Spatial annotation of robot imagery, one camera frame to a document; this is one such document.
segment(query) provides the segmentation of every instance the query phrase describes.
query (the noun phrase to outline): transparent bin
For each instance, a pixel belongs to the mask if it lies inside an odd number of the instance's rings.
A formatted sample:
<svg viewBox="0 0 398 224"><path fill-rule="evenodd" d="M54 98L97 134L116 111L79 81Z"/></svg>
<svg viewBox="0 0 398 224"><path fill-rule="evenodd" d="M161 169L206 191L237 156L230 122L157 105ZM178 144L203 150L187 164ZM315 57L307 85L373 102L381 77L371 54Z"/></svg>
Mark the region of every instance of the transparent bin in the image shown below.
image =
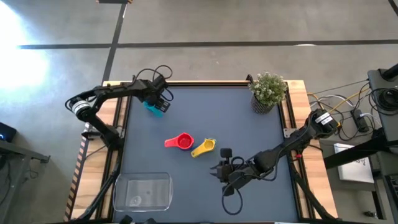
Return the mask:
<svg viewBox="0 0 398 224"><path fill-rule="evenodd" d="M173 183L168 173L120 174L113 207L118 212L164 211L170 207Z"/></svg>

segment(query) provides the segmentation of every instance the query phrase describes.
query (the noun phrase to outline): gray floor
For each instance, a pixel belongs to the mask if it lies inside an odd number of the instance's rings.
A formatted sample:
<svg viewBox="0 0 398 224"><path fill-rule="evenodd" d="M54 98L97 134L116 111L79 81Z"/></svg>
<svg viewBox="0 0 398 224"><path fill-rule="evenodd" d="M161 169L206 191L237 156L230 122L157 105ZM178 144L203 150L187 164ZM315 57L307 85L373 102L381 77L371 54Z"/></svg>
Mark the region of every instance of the gray floor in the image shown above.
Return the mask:
<svg viewBox="0 0 398 224"><path fill-rule="evenodd" d="M12 45L110 43L119 10L94 0L0 1L0 121L17 128L17 144L52 156L46 167L32 165L39 178L25 183L12 223L62 219L83 130L63 103L101 83L109 53ZM387 0L134 0L119 42L374 39L398 39L398 17ZM320 91L364 80L368 70L388 68L397 57L398 45L119 49L110 80L167 64L174 80L240 80L267 70ZM362 85L330 93L350 96ZM368 113L369 105L361 109ZM345 125L353 134L353 123ZM362 216L374 210L369 192L333 189L333 196L345 220L392 223Z"/></svg>

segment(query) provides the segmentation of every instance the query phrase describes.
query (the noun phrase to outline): plant pot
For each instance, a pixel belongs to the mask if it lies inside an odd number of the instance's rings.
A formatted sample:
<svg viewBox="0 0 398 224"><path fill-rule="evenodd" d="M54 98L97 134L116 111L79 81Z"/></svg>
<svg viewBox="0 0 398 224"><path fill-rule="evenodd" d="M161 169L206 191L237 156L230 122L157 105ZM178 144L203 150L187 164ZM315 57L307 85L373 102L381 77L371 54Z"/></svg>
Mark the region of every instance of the plant pot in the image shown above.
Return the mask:
<svg viewBox="0 0 398 224"><path fill-rule="evenodd" d="M257 114L267 114L274 107L274 105L272 105L272 106L263 105L262 103L260 103L257 100L257 98L254 94L251 97L250 104L251 104L251 108L253 109L253 111Z"/></svg>

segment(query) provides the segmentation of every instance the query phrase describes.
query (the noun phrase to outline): white flowers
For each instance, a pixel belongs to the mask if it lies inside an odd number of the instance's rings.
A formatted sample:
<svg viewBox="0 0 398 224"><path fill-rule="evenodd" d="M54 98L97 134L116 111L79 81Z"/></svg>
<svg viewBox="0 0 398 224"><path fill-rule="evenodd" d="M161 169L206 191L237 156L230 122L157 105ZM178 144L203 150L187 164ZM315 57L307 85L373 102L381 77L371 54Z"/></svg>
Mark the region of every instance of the white flowers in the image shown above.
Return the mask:
<svg viewBox="0 0 398 224"><path fill-rule="evenodd" d="M258 80L249 84L250 90L260 103L267 106L278 104L283 99L287 85L283 77L269 72L257 74Z"/></svg>

